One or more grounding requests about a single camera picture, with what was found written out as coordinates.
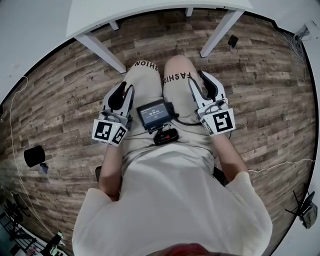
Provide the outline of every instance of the white table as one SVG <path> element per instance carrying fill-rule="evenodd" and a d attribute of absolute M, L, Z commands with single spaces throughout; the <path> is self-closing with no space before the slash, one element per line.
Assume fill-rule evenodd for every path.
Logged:
<path fill-rule="evenodd" d="M 126 67 L 90 31 L 106 23 L 110 23 L 112 28 L 117 30 L 118 19 L 173 8 L 186 8 L 187 17 L 192 15 L 193 8 L 228 9 L 202 48 L 202 57 L 209 55 L 244 11 L 253 9 L 249 0 L 72 0 L 66 37 L 74 37 L 117 71 L 125 73 Z"/>

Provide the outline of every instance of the black device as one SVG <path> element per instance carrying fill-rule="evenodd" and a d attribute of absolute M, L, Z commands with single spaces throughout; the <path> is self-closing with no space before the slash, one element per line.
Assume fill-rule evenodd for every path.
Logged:
<path fill-rule="evenodd" d="M 145 130 L 150 134 L 163 128 L 163 124 L 173 119 L 168 104 L 163 100 L 157 100 L 136 109 Z"/>
<path fill-rule="evenodd" d="M 175 142 L 179 139 L 178 131 L 176 129 L 162 130 L 160 129 L 154 136 L 153 141 L 157 146 Z"/>
<path fill-rule="evenodd" d="M 61 241 L 61 236 L 56 234 L 45 246 L 45 248 L 40 251 L 40 254 L 43 256 L 51 256 L 51 252 L 53 249 L 57 247 L 57 245 Z"/>
<path fill-rule="evenodd" d="M 238 37 L 236 37 L 235 35 L 232 35 L 228 41 L 228 45 L 230 45 L 231 48 L 235 48 L 236 44 L 238 42 Z"/>

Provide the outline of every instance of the person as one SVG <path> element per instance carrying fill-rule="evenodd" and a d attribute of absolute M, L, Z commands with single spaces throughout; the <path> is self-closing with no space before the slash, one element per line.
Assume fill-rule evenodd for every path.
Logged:
<path fill-rule="evenodd" d="M 224 134 L 210 137 L 202 125 L 174 120 L 177 142 L 155 146 L 135 110 L 164 99 L 184 123 L 199 122 L 188 79 L 201 85 L 182 55 L 164 67 L 137 61 L 124 81 L 134 85 L 131 132 L 106 147 L 98 189 L 90 188 L 72 237 L 75 256 L 261 255 L 272 221 L 251 185 L 248 168 Z M 217 154 L 229 182 L 213 176 Z"/>

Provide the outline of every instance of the white t-shirt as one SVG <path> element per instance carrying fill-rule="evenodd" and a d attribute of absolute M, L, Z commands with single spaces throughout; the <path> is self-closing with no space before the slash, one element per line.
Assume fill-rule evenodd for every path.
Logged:
<path fill-rule="evenodd" d="M 272 222 L 246 172 L 223 187 L 205 149 L 171 143 L 126 167 L 119 201 L 90 188 L 72 238 L 75 256 L 147 256 L 176 244 L 260 256 Z"/>

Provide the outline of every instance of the white cable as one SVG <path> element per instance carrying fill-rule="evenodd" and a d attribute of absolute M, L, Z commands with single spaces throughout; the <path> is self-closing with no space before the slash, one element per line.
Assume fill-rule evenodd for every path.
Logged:
<path fill-rule="evenodd" d="M 16 156 L 15 156 L 14 138 L 13 138 L 13 135 L 12 135 L 12 125 L 11 125 L 11 111 L 12 111 L 12 106 L 13 106 L 14 99 L 15 99 L 17 93 L 21 93 L 21 92 L 22 92 L 24 89 L 26 89 L 27 86 L 28 86 L 29 79 L 28 79 L 26 76 L 22 76 L 22 77 L 26 79 L 26 84 L 25 84 L 25 87 L 23 87 L 22 90 L 17 91 L 17 92 L 14 94 L 13 98 L 12 98 L 11 107 L 10 107 L 10 118 L 9 118 L 9 122 L 10 122 L 10 132 L 11 132 L 11 143 L 12 143 L 13 158 L 14 158 L 16 170 L 17 170 L 17 172 L 18 172 L 18 174 L 19 174 L 19 178 L 20 178 L 20 181 L 19 181 L 19 182 L 20 182 L 20 184 L 22 185 L 22 187 L 23 187 L 23 189 L 24 189 L 24 191 L 25 191 L 25 194 L 26 194 L 26 196 L 28 197 L 29 202 L 30 202 L 30 204 L 31 204 L 34 212 L 33 212 L 33 211 L 31 210 L 31 208 L 27 205 L 27 203 L 26 203 L 25 200 L 21 197 L 21 195 L 20 195 L 19 193 L 18 193 L 18 194 L 19 194 L 20 198 L 23 200 L 23 202 L 25 203 L 25 205 L 26 205 L 26 206 L 29 208 L 29 210 L 32 212 L 32 214 L 36 217 L 36 219 L 44 226 L 44 228 L 45 228 L 51 235 L 54 236 L 54 233 L 52 233 L 52 232 L 50 231 L 50 229 L 47 228 L 47 226 L 43 223 L 43 221 L 41 220 L 41 218 L 38 216 L 38 214 L 37 214 L 37 212 L 36 212 L 36 209 L 34 208 L 34 205 L 32 204 L 32 202 L 31 202 L 31 200 L 30 200 L 29 194 L 28 194 L 28 192 L 27 192 L 27 190 L 26 190 L 26 188 L 25 188 L 25 186 L 24 186 L 24 184 L 23 184 L 22 178 L 21 178 L 21 176 L 20 176 L 20 172 L 19 172 L 20 166 L 17 164 L 17 160 L 16 160 Z"/>
<path fill-rule="evenodd" d="M 249 172 L 255 172 L 255 173 L 260 173 L 261 171 L 264 171 L 264 170 L 270 170 L 270 169 L 272 169 L 272 168 L 275 168 L 275 167 L 277 167 L 277 166 L 281 166 L 281 165 L 284 165 L 284 164 L 298 164 L 298 163 L 300 163 L 301 161 L 311 161 L 311 162 L 315 162 L 316 160 L 311 160 L 311 159 L 301 159 L 300 161 L 298 161 L 298 162 L 288 162 L 288 161 L 285 161 L 285 162 L 283 162 L 283 163 L 278 163 L 278 164 L 276 164 L 275 166 L 272 166 L 272 167 L 270 167 L 270 168 L 263 168 L 263 169 L 261 169 L 261 170 L 249 170 Z"/>

